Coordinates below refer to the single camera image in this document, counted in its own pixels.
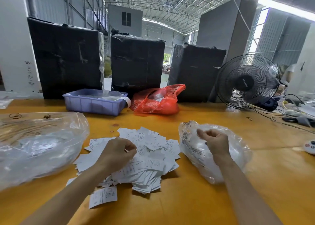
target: orange table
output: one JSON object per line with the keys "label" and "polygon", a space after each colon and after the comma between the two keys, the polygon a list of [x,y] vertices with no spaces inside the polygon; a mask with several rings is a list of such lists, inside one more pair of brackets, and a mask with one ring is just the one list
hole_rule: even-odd
{"label": "orange table", "polygon": [[[0,113],[65,111],[63,101],[14,100]],[[315,135],[273,123],[252,111],[226,112],[222,104],[181,104],[172,116],[135,116],[124,109],[118,117],[85,114],[89,139],[118,136],[119,127],[144,126],[167,139],[179,139],[181,122],[195,120],[226,126],[242,136],[253,151],[247,177],[285,225],[315,224],[315,156],[301,149]],[[178,169],[163,177],[161,190],[146,196],[118,185],[118,201],[88,209],[85,199],[69,224],[237,224],[224,185],[211,185],[180,154]],[[65,187],[75,165],[48,177],[0,192],[0,224],[18,224]]]}

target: orange plastic bag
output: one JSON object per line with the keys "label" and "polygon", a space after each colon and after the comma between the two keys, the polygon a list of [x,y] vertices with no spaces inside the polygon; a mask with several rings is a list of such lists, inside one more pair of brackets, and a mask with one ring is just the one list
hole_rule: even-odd
{"label": "orange plastic bag", "polygon": [[179,112],[177,96],[186,89],[184,84],[151,88],[134,94],[130,109],[139,113],[172,115]]}

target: metal roof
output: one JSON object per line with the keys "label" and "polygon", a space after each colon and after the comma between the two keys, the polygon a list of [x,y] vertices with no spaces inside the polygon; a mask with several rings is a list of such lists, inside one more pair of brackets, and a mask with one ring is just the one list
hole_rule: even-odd
{"label": "metal roof", "polygon": [[199,27],[200,16],[230,0],[105,0],[106,3],[143,11],[146,19],[186,34]]}

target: black wrapped box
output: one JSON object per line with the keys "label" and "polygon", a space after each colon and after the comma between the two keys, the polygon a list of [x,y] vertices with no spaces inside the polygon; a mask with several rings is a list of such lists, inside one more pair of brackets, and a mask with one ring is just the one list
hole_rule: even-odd
{"label": "black wrapped box", "polygon": [[167,85],[185,84],[178,102],[207,102],[226,50],[176,44]]}
{"label": "black wrapped box", "polygon": [[164,40],[131,35],[111,35],[112,90],[136,92],[159,88],[164,58]]}
{"label": "black wrapped box", "polygon": [[44,99],[80,89],[102,89],[103,34],[97,30],[28,18]]}

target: black fan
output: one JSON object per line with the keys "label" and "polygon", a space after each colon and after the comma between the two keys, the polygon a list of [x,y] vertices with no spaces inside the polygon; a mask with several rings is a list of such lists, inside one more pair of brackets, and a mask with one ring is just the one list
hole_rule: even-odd
{"label": "black fan", "polygon": [[215,81],[218,97],[238,109],[277,108],[272,99],[279,86],[279,71],[269,59],[255,54],[235,57],[224,64]]}

